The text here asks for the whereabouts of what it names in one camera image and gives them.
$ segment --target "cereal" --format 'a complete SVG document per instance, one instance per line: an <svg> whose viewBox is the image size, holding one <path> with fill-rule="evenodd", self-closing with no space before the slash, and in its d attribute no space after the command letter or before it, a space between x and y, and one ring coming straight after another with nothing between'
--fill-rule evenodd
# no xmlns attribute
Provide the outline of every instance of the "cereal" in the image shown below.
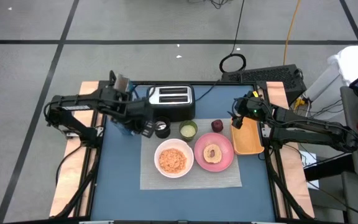
<svg viewBox="0 0 358 224"><path fill-rule="evenodd" d="M162 170L177 174L186 167L186 156L178 149L166 149L161 152L159 163Z"/></svg>

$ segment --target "white container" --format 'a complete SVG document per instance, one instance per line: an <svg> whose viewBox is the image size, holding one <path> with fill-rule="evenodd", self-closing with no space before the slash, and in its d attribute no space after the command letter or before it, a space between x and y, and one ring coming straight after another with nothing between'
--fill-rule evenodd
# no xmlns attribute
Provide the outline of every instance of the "white container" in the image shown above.
<svg viewBox="0 0 358 224"><path fill-rule="evenodd" d="M305 96L311 103L310 111L320 111L341 99L342 86L349 86L358 78L358 46L350 46L327 59L328 68L306 90ZM333 107L330 111L340 111L342 106ZM325 112L315 116L316 119L331 119L343 116L338 113Z"/></svg>
<svg viewBox="0 0 358 224"><path fill-rule="evenodd" d="M161 169L160 163L158 162L158 160L160 159L161 152L166 149L172 149L172 148L180 150L181 152L183 152L183 154L187 158L185 169L177 174L171 174L171 173L165 172L164 170ZM155 153L154 153L155 167L165 177L169 177L169 178L183 177L185 174L187 174L190 171L191 167L193 166L193 163L194 163L193 150L191 149L190 146L187 145L187 143L185 141L182 141L180 139L168 139L168 140L164 141L163 143L161 143L158 146L158 148L155 150Z"/></svg>

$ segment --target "wooden board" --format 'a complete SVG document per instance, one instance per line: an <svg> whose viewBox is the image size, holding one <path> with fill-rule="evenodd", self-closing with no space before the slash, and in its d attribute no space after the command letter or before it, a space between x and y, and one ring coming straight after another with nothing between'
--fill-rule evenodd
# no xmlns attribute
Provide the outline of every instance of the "wooden board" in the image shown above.
<svg viewBox="0 0 358 224"><path fill-rule="evenodd" d="M287 96L285 95L285 89L282 82L267 82L267 92L271 104L289 109ZM297 143L291 142L288 143L288 145L298 149ZM283 146L283 148L280 150L280 155L282 158L287 189L291 192L303 210L311 217L314 217L314 211L311 205L309 190L299 153L291 147ZM286 217L286 214L283 195L277 186L276 192L278 192L277 198L279 199L278 206L280 209L280 215L284 218ZM297 215L294 213L294 211L292 214L294 218L297 218Z"/></svg>
<svg viewBox="0 0 358 224"><path fill-rule="evenodd" d="M99 82L83 82L81 85L80 94L92 93L98 88L98 85ZM93 111L76 111L74 113L74 117L86 126L91 125L92 115ZM64 156L75 150L79 145L79 138L69 139L67 141ZM60 169L59 181L56 186L52 207L50 209L50 216L61 212L61 210L63 210L65 205L70 201L76 192L78 184L80 183L84 157L85 147L82 147L79 151L67 158L67 160L63 163L62 168ZM89 191L85 192L83 197L87 198L88 192Z"/></svg>

